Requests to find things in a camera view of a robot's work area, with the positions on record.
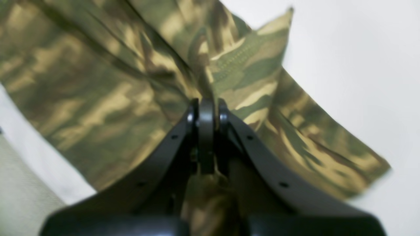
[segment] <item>green camouflage pattern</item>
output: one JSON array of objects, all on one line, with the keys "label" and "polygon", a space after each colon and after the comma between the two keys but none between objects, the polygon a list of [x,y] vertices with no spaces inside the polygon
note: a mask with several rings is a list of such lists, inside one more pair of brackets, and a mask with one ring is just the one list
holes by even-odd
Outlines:
[{"label": "green camouflage pattern", "polygon": [[[390,166],[281,66],[292,16],[252,30],[217,0],[0,0],[0,82],[97,190],[139,165],[190,99],[221,97],[283,163],[346,199]],[[224,205],[219,192],[231,196],[215,190],[199,212]]]}]

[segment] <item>gray fabric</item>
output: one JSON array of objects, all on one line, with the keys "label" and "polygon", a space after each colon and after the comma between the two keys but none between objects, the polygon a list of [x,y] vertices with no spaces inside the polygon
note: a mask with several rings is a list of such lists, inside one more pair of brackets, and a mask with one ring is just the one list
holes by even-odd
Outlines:
[{"label": "gray fabric", "polygon": [[35,236],[65,204],[26,166],[0,134],[0,236]]}]

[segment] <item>black mount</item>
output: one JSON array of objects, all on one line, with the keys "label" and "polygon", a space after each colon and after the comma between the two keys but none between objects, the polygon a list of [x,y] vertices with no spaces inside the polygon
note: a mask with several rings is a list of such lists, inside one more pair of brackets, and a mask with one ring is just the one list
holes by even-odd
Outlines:
[{"label": "black mount", "polygon": [[42,236],[188,236],[179,218],[192,174],[218,170],[235,189],[241,235],[385,235],[379,221],[289,170],[224,100],[191,101],[136,169],[104,191],[51,215]]}]

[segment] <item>white background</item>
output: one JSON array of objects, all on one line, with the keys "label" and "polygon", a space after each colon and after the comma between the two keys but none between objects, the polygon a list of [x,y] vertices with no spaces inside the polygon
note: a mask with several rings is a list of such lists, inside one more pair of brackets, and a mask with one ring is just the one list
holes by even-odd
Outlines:
[{"label": "white background", "polygon": [[253,29],[293,6],[283,63],[393,170],[350,204],[420,235],[420,0],[222,0]]}]

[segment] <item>camouflage cloth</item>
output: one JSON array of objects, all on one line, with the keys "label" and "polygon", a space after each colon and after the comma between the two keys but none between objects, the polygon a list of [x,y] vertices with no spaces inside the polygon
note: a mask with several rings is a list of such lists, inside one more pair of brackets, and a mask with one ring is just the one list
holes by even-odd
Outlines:
[{"label": "camouflage cloth", "polygon": [[337,198],[389,169],[282,68],[292,9],[255,31],[217,0],[0,0],[0,14],[0,82],[97,190],[139,165],[194,97],[224,98]]}]

